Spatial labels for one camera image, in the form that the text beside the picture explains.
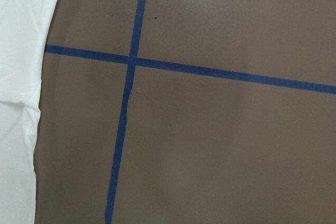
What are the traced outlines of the white long-sleeve printed shirt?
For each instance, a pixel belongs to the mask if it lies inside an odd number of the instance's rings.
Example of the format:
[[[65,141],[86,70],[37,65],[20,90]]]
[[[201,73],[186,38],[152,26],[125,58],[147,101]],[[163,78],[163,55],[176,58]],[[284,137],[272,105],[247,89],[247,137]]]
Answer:
[[[57,0],[1,0],[1,223],[34,223],[41,70]]]

